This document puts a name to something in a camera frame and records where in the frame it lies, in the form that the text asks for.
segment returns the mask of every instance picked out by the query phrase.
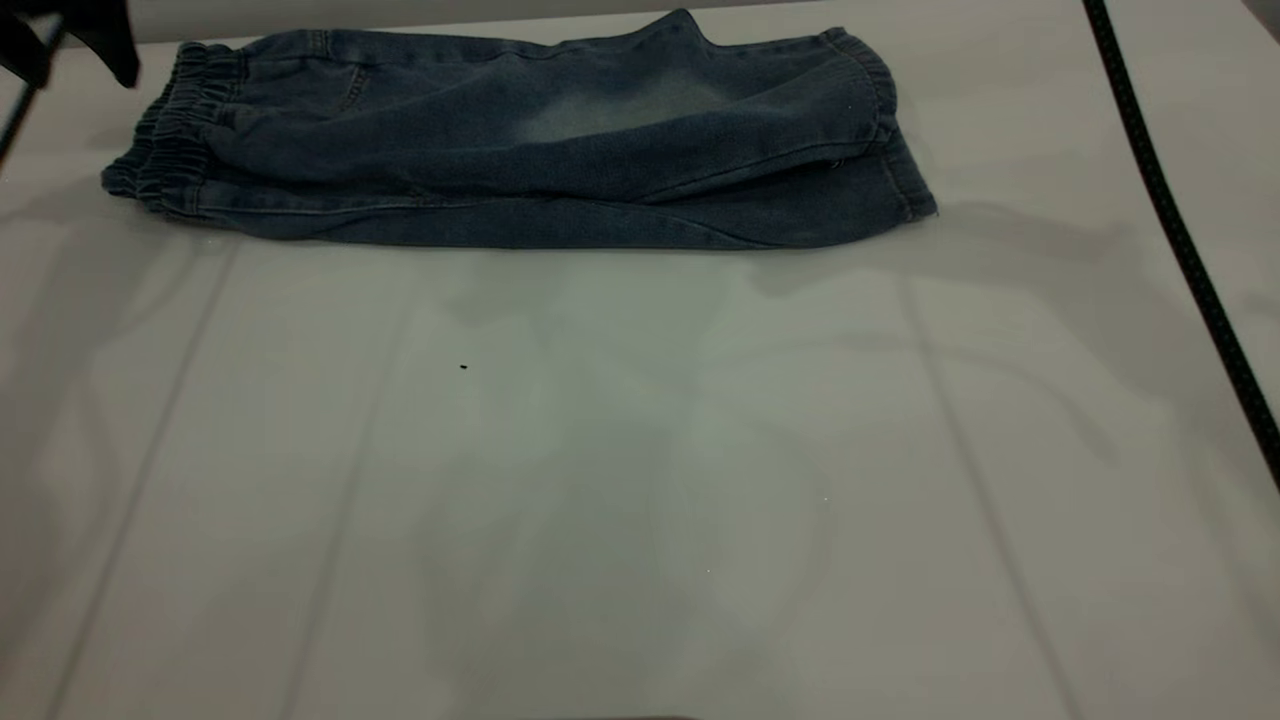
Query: black cord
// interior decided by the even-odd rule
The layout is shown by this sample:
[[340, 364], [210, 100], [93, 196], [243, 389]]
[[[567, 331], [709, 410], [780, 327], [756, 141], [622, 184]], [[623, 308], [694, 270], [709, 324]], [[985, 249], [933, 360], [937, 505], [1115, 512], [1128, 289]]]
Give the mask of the black cord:
[[1187, 278], [1187, 286], [1196, 299], [1204, 325], [1210, 337], [1217, 347], [1217, 355], [1222, 360], [1231, 387], [1235, 388], [1235, 398], [1240, 401], [1240, 409], [1249, 420], [1253, 429], [1253, 438], [1258, 441], [1258, 450], [1267, 461], [1271, 470], [1271, 479], [1280, 489], [1280, 430], [1276, 429], [1275, 415], [1267, 406], [1267, 397], [1258, 387], [1258, 379], [1253, 375], [1249, 359], [1240, 347], [1240, 341], [1235, 337], [1231, 320], [1222, 309], [1222, 301], [1217, 297], [1213, 281], [1210, 279], [1204, 263], [1201, 260], [1196, 242], [1187, 232], [1187, 224], [1178, 211], [1174, 195], [1165, 182], [1165, 172], [1160, 168], [1160, 158], [1156, 147], [1151, 142], [1151, 133], [1147, 132], [1147, 123], [1142, 118], [1142, 109], [1138, 106], [1138, 97], [1133, 92], [1133, 82], [1129, 79], [1129, 70], [1125, 69], [1124, 56], [1120, 54], [1120, 44], [1116, 41], [1115, 28], [1111, 27], [1111, 17], [1107, 14], [1105, 0], [1083, 0], [1084, 12], [1089, 15], [1089, 24], [1093, 27], [1093, 40], [1098, 44], [1098, 53], [1102, 55], [1102, 65], [1107, 70], [1107, 79], [1111, 82], [1111, 92], [1116, 99], [1116, 108], [1120, 110], [1120, 120], [1124, 131], [1129, 136], [1129, 146], [1133, 156], [1138, 161], [1138, 170], [1142, 181], [1147, 184], [1147, 195], [1156, 208], [1160, 224], [1165, 228], [1169, 238], [1169, 247], [1178, 259], [1178, 266]]
[[[58, 46], [63, 44], [63, 37], [67, 35], [63, 28], [61, 18], [58, 19], [58, 24], [54, 26], [54, 32], [50, 35], [46, 45], [49, 46], [49, 58], [52, 60], [54, 53], [58, 53]], [[13, 110], [9, 111], [9, 122], [4, 126], [4, 136], [0, 136], [0, 168], [4, 167], [5, 158], [9, 156], [9, 149], [13, 147], [13, 141], [18, 138], [18, 131], [22, 129], [23, 120], [27, 119], [27, 113], [31, 110], [31, 104], [36, 100], [36, 94], [40, 88], [32, 83], [27, 83], [22, 88], [22, 96], [14, 102]]]

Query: faded denim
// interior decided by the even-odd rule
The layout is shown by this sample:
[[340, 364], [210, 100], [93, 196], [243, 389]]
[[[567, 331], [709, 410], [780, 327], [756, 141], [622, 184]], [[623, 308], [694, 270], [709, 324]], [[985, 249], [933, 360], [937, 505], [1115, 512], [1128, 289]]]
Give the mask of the faded denim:
[[718, 46], [294, 31], [186, 44], [113, 195], [269, 238], [818, 247], [936, 211], [888, 68], [842, 29]]

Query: white surface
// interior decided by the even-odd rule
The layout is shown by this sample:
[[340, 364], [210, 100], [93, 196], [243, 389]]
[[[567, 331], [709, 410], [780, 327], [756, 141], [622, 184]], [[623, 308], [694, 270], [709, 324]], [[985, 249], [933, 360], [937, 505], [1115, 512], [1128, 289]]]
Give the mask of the white surface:
[[767, 0], [131, 0], [142, 41], [265, 35], [297, 27], [404, 27], [566, 18], [676, 8], [756, 5]]
[[[1112, 5], [1280, 397], [1280, 47]], [[1280, 497], [1076, 3], [696, 14], [879, 50], [942, 217], [804, 254], [242, 238], [97, 188], [173, 46], [140, 92], [60, 59], [0, 195], [0, 717], [1276, 716]]]

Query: folded denim pants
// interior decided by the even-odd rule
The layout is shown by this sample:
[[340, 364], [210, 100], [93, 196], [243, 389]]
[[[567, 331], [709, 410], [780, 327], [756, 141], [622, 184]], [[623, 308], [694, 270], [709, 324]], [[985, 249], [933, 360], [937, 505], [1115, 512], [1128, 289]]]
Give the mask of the folded denim pants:
[[842, 29], [718, 46], [676, 12], [556, 46], [293, 31], [183, 45], [102, 184], [282, 240], [818, 247], [936, 211], [896, 106]]

